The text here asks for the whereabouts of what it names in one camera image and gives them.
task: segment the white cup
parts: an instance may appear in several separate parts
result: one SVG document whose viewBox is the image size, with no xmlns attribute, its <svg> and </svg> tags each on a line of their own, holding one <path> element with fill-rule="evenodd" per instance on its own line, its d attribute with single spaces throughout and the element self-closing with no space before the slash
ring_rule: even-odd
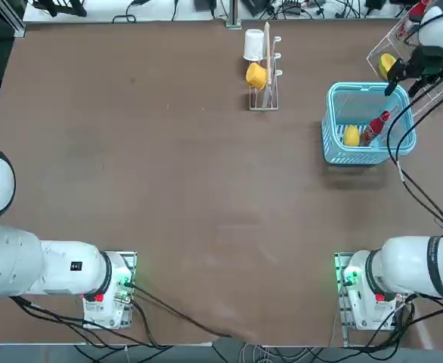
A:
<svg viewBox="0 0 443 363">
<path fill-rule="evenodd" d="M 260 29 L 248 29 L 245 32 L 243 57 L 251 62 L 261 61 L 264 51 L 264 32 Z"/>
</svg>

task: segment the ketchup bottle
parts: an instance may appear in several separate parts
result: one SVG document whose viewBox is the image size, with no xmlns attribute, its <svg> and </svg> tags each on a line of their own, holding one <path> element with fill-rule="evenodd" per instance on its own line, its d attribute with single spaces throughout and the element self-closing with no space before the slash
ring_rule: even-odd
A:
<svg viewBox="0 0 443 363">
<path fill-rule="evenodd" d="M 380 117 L 377 117 L 373 121 L 370 122 L 366 129 L 363 131 L 363 135 L 361 136 L 360 146 L 370 146 L 372 140 L 378 136 L 383 130 L 383 126 L 385 122 L 389 120 L 391 114 L 388 111 L 383 111 Z"/>
</svg>

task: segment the brown table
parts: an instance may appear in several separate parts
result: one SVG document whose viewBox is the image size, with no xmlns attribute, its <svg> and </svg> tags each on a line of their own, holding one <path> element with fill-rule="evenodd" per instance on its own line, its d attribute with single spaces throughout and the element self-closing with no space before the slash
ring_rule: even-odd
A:
<svg viewBox="0 0 443 363">
<path fill-rule="evenodd" d="M 0 94 L 0 149 L 17 173 L 1 222 L 136 250 L 138 284 L 246 341 L 327 345 L 335 252 L 441 233 L 392 164 L 342 169 L 321 153 L 328 88 L 376 80 L 366 56 L 392 24 L 274 23 L 284 71 L 274 113 L 247 110 L 243 32 L 221 22 L 32 27 L 15 42 Z M 443 207 L 443 108 L 404 164 Z M 81 314 L 69 296 L 37 301 Z M 146 309 L 161 342 L 213 339 Z M 138 317 L 127 333 L 145 338 Z M 405 345 L 422 340 L 443 349 L 443 317 Z M 0 342 L 79 338 L 0 299 Z"/>
</svg>

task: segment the blue plastic basket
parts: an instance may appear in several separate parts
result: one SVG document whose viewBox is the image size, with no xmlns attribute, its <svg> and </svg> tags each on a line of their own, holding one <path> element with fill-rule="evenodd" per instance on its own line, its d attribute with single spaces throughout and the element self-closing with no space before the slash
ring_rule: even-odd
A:
<svg viewBox="0 0 443 363">
<path fill-rule="evenodd" d="M 389 158 L 386 149 L 387 130 L 393 119 L 410 103 L 407 92 L 400 86 L 386 97 L 383 82 L 338 82 L 327 93 L 327 111 L 322 120 L 324 158 L 331 164 L 373 165 Z M 384 111 L 391 118 L 383 132 L 369 147 L 349 147 L 343 144 L 348 126 L 356 126 L 362 134 L 366 126 Z M 389 140 L 390 148 L 396 150 L 401 136 L 413 125 L 411 109 L 395 124 Z M 413 130 L 400 146 L 399 155 L 408 154 L 417 143 Z"/>
</svg>

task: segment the lemon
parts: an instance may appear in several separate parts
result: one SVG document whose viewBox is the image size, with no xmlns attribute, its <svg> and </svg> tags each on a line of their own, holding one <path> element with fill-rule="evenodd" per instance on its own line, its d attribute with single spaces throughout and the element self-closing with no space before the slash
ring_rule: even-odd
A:
<svg viewBox="0 0 443 363">
<path fill-rule="evenodd" d="M 396 63 L 395 57 L 390 55 L 389 53 L 385 53 L 381 56 L 378 62 L 379 73 L 381 77 L 384 78 L 385 81 L 388 80 L 388 71 L 393 67 L 393 64 Z"/>
<path fill-rule="evenodd" d="M 359 131 L 356 126 L 350 125 L 344 131 L 344 145 L 358 146 L 359 145 Z"/>
</svg>

